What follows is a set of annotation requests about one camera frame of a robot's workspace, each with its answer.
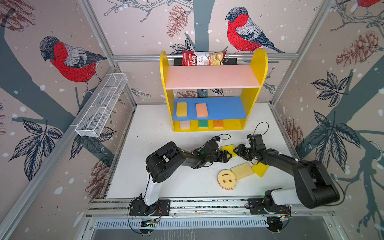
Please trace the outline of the salmon pink sponge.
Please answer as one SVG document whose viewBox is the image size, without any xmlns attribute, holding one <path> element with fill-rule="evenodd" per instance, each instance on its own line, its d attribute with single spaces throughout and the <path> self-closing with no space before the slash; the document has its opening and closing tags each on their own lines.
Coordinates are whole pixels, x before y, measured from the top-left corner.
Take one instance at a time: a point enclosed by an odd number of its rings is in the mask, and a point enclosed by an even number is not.
<svg viewBox="0 0 384 240">
<path fill-rule="evenodd" d="M 206 118 L 208 117 L 208 108 L 206 103 L 196 104 L 196 114 L 197 118 Z"/>
</svg>

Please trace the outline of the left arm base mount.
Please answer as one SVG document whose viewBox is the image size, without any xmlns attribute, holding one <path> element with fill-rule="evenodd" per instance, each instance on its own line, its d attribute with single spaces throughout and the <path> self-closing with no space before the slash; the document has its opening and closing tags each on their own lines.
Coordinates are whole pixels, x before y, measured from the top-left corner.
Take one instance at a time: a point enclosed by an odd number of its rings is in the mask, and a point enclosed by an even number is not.
<svg viewBox="0 0 384 240">
<path fill-rule="evenodd" d="M 130 203 L 128 215 L 130 217 L 168 216 L 170 208 L 170 200 L 158 200 L 153 205 L 147 206 L 143 199 L 136 198 Z"/>
</svg>

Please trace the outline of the orange scouring sponge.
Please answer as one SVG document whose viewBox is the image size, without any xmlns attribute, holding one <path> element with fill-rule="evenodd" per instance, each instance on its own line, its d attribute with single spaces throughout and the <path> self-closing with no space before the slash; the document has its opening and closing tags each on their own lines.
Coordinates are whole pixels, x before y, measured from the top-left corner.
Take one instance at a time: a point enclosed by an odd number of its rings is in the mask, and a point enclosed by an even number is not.
<svg viewBox="0 0 384 240">
<path fill-rule="evenodd" d="M 224 128 L 224 121 L 223 120 L 213 120 L 213 125 L 215 129 L 222 129 Z"/>
</svg>

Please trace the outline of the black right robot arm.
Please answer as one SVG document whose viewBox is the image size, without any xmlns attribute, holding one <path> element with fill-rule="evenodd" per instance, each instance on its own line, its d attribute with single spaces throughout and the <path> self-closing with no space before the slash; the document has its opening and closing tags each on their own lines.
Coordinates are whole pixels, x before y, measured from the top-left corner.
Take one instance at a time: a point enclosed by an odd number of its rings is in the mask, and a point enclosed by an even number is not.
<svg viewBox="0 0 384 240">
<path fill-rule="evenodd" d="M 248 145 L 240 144 L 234 153 L 247 161 L 272 166 L 294 177 L 296 195 L 308 209 L 336 203 L 340 193 L 322 163 L 298 160 L 275 149 L 267 149 L 261 135 L 248 135 Z"/>
</svg>

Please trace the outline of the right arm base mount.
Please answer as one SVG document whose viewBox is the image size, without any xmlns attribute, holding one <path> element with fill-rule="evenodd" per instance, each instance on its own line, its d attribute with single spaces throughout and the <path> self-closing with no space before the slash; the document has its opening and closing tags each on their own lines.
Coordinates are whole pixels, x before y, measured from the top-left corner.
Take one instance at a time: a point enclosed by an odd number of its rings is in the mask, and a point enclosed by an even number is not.
<svg viewBox="0 0 384 240">
<path fill-rule="evenodd" d="M 291 215 L 289 205 L 277 205 L 268 198 L 251 198 L 247 202 L 245 208 L 250 210 L 251 215 Z"/>
</svg>

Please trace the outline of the pale pink sponge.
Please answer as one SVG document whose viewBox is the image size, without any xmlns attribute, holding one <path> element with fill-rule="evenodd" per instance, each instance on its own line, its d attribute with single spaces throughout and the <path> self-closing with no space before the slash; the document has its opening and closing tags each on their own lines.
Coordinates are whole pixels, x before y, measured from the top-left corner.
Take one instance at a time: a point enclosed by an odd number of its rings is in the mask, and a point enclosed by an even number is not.
<svg viewBox="0 0 384 240">
<path fill-rule="evenodd" d="M 181 130 L 189 130 L 191 127 L 190 121 L 180 121 Z"/>
</svg>

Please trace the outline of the yellow rectangular sponge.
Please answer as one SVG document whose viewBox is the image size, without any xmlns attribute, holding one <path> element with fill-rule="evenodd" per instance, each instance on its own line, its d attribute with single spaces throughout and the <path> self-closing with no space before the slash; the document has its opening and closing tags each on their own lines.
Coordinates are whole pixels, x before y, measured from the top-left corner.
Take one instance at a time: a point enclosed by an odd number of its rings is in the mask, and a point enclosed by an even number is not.
<svg viewBox="0 0 384 240">
<path fill-rule="evenodd" d="M 188 104 L 187 102 L 177 102 L 176 114 L 178 118 L 184 118 L 188 116 Z"/>
</svg>

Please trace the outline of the small bright yellow sponge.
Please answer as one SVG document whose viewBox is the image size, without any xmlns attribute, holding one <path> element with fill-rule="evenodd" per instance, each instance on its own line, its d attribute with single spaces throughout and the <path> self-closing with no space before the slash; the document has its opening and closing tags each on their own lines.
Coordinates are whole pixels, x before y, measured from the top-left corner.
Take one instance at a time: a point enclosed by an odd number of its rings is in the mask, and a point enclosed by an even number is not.
<svg viewBox="0 0 384 240">
<path fill-rule="evenodd" d="M 232 157 L 237 157 L 238 155 L 234 152 L 234 150 L 235 150 L 234 145 L 222 146 L 222 151 L 227 151 L 229 154 L 232 155 Z"/>
</svg>

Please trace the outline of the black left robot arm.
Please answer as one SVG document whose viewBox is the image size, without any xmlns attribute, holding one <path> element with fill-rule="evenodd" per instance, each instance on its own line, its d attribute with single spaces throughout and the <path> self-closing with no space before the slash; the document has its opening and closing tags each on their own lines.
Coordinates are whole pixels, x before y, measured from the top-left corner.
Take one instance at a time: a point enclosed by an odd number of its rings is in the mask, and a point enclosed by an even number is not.
<svg viewBox="0 0 384 240">
<path fill-rule="evenodd" d="M 207 168 L 213 163 L 227 163 L 233 155 L 220 150 L 221 138 L 213 137 L 201 147 L 185 151 L 174 142 L 168 142 L 146 159 L 146 170 L 149 174 L 146 191 L 142 201 L 146 207 L 153 207 L 159 200 L 162 182 L 167 180 L 180 166 L 192 169 Z"/>
</svg>

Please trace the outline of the green scouring sponge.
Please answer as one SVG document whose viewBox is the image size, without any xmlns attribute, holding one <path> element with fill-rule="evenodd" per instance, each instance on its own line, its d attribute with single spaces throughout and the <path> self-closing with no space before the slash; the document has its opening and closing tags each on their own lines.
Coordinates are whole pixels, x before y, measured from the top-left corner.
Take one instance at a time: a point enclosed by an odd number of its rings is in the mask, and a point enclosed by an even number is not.
<svg viewBox="0 0 384 240">
<path fill-rule="evenodd" d="M 205 129 L 208 127 L 209 127 L 208 120 L 200 120 L 199 121 L 199 128 Z"/>
</svg>

